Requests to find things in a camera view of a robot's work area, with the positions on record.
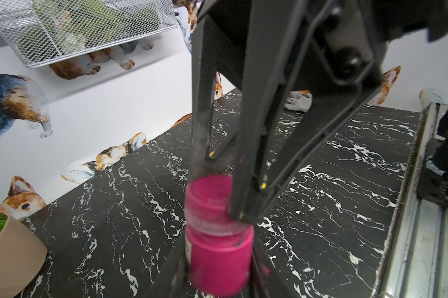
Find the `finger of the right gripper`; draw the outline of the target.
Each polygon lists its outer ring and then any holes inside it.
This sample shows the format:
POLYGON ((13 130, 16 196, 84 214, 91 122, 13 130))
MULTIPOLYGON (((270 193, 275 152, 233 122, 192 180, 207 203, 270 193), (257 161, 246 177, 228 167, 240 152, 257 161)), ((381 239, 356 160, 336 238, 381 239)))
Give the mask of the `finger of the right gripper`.
POLYGON ((245 51, 234 44, 212 16, 202 17, 192 35, 192 137, 188 182, 215 175, 231 165, 236 155, 237 133, 228 135, 213 156, 210 139, 216 74, 237 88, 242 86, 245 51))

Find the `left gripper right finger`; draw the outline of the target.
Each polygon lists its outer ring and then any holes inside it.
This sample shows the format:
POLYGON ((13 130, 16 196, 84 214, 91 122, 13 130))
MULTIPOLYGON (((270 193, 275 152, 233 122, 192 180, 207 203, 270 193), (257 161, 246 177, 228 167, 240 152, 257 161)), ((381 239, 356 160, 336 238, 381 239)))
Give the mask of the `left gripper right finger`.
POLYGON ((253 243, 251 257, 252 298, 294 298, 292 292, 273 265, 261 242, 253 243))

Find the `magenta jar lid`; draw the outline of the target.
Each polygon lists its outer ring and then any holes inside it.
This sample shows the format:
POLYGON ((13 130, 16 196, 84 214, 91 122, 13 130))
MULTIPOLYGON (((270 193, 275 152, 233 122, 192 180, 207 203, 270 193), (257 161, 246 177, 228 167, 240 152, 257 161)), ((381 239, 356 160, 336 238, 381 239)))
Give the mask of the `magenta jar lid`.
POLYGON ((214 237, 231 237, 250 229, 250 224, 229 215, 232 182, 230 175, 210 175, 189 183, 184 210, 187 224, 214 237))

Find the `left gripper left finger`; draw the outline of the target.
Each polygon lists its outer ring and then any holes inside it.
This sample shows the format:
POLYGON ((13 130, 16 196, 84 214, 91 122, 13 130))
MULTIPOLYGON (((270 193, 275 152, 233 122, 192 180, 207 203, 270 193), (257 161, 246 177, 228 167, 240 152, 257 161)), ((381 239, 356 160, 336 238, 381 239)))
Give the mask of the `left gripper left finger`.
POLYGON ((187 282, 185 235, 181 234, 160 273, 145 293, 145 298, 183 298, 187 282))

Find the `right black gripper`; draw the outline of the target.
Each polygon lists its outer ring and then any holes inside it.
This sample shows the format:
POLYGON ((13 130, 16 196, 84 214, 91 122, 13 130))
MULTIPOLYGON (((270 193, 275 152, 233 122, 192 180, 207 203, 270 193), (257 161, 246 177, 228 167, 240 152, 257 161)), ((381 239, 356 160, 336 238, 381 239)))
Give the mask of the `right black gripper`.
POLYGON ((230 215, 259 222, 303 162, 380 88, 386 44, 425 30, 448 34, 448 1, 204 1, 197 14, 197 94, 216 72, 241 88, 230 215), (274 161, 287 96, 311 108, 274 161))

